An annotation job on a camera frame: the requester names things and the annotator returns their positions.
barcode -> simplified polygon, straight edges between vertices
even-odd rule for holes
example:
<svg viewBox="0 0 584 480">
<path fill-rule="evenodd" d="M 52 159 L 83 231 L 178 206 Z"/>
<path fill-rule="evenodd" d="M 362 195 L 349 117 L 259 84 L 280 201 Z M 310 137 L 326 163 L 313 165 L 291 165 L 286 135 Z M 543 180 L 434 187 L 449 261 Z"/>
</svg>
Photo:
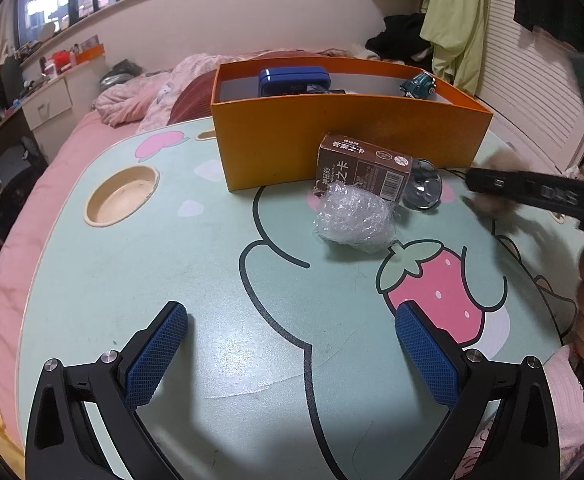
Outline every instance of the barcode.
<svg viewBox="0 0 584 480">
<path fill-rule="evenodd" d="M 403 183 L 403 178 L 405 177 L 400 173 L 388 171 L 385 174 L 385 180 L 383 181 L 383 187 L 379 196 L 385 200 L 396 200 L 396 196 L 399 194 L 401 184 Z"/>
</svg>

louvered door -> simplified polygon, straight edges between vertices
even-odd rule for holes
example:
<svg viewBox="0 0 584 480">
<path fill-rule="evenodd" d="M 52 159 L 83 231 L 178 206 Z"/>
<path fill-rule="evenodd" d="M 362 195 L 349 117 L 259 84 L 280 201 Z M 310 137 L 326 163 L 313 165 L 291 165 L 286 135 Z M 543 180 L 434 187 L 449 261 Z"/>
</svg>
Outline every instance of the louvered door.
<svg viewBox="0 0 584 480">
<path fill-rule="evenodd" d="M 584 109 L 568 48 L 513 19 L 515 0 L 490 0 L 477 96 L 510 120 L 564 171 L 584 141 Z"/>
</svg>

light green table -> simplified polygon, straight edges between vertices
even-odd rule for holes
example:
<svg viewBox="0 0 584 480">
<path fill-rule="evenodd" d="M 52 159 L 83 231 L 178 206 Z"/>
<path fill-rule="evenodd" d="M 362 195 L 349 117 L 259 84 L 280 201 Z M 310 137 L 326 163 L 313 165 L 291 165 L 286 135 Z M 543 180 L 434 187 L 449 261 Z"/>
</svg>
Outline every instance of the light green table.
<svg viewBox="0 0 584 480">
<path fill-rule="evenodd" d="M 561 345 L 584 246 L 571 221 L 527 207 L 514 222 L 477 218 L 463 181 L 445 173 L 436 210 L 402 213 L 404 249 L 370 256 L 315 234 L 311 182 L 229 193 L 216 141 L 196 140 L 211 127 L 170 126 L 142 148 L 157 132 L 125 140 L 76 184 L 25 314 L 23 439 L 47 359 L 68 366 L 121 349 L 169 300 L 185 304 L 190 330 L 139 415 L 186 479 L 400 477 L 446 413 L 394 333 L 393 306 L 408 297 L 489 358 L 546 360 Z M 149 143 L 179 132 L 188 140 L 148 159 Z M 499 142 L 488 134 L 478 159 Z M 130 218 L 89 227 L 92 190 L 140 158 L 161 174 L 155 194 Z M 417 260 L 422 276 L 396 286 Z M 480 307 L 499 302 L 496 312 Z M 89 413 L 128 478 L 98 411 Z"/>
</svg>

open cardboard box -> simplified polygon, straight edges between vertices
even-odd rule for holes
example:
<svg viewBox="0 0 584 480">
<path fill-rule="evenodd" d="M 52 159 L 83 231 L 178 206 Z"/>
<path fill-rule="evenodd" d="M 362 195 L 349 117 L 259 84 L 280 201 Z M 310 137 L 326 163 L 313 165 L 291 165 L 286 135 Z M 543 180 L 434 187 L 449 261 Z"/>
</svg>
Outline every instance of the open cardboard box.
<svg viewBox="0 0 584 480">
<path fill-rule="evenodd" d="M 322 66 L 332 89 L 356 94 L 259 98 L 265 68 Z M 230 191 L 315 178 L 323 137 L 342 134 L 439 168 L 470 165 L 492 114 L 437 78 L 427 100 L 400 97 L 400 84 L 420 69 L 381 61 L 333 57 L 252 59 L 216 72 L 212 115 Z"/>
</svg>

bubble wrap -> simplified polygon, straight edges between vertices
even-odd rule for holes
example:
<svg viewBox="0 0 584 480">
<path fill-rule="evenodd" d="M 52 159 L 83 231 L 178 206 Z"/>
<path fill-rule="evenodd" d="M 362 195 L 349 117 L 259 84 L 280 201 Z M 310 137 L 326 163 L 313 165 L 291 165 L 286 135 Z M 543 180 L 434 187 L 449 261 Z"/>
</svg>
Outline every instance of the bubble wrap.
<svg viewBox="0 0 584 480">
<path fill-rule="evenodd" d="M 314 221 L 326 240 L 373 254 L 394 240 L 390 203 L 357 186 L 330 184 Z"/>
</svg>

